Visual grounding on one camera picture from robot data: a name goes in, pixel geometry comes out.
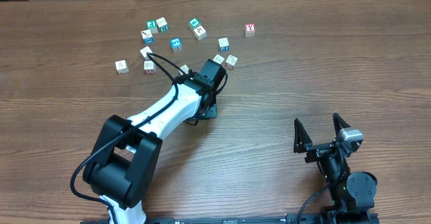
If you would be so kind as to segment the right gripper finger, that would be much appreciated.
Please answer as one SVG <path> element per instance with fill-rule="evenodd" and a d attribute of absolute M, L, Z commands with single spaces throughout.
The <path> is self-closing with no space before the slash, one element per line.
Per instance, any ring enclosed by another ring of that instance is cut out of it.
<path fill-rule="evenodd" d="M 312 146 L 312 140 L 298 118 L 294 120 L 294 132 L 294 153 L 307 152 L 307 148 Z"/>
<path fill-rule="evenodd" d="M 351 126 L 338 113 L 333 114 L 333 124 L 336 138 L 346 139 Z"/>

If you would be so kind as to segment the wooden block red bottom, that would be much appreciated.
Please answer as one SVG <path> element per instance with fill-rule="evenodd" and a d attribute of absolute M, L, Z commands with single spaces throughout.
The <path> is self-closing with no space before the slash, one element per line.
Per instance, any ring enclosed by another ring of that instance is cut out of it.
<path fill-rule="evenodd" d="M 178 71 L 178 75 L 181 76 L 183 73 L 188 73 L 189 68 L 187 65 L 183 65 L 180 67 L 180 70 Z"/>

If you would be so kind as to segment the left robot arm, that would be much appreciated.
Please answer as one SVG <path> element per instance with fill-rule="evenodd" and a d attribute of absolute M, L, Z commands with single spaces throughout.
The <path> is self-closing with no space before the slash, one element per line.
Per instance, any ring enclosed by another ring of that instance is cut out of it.
<path fill-rule="evenodd" d="M 207 60 L 200 72 L 172 80 L 170 91 L 147 110 L 127 119 L 108 118 L 90 156 L 77 168 L 105 204 L 107 223 L 145 223 L 141 201 L 150 187 L 163 140 L 181 123 L 217 116 L 216 96 L 228 80 L 223 66 Z"/>

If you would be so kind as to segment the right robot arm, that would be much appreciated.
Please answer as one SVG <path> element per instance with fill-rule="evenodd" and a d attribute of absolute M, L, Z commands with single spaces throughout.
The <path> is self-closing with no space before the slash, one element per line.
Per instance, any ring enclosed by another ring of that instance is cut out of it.
<path fill-rule="evenodd" d="M 327 190 L 332 205 L 313 215 L 311 220 L 315 223 L 378 223 L 378 215 L 370 213 L 378 184 L 376 177 L 369 172 L 351 172 L 347 164 L 347 158 L 360 148 L 363 134 L 337 113 L 333 114 L 333 124 L 335 138 L 315 145 L 300 120 L 294 120 L 294 153 L 305 153 L 305 162 L 315 162 L 325 179 L 325 186 L 301 206 L 296 222 L 302 221 L 309 202 Z"/>

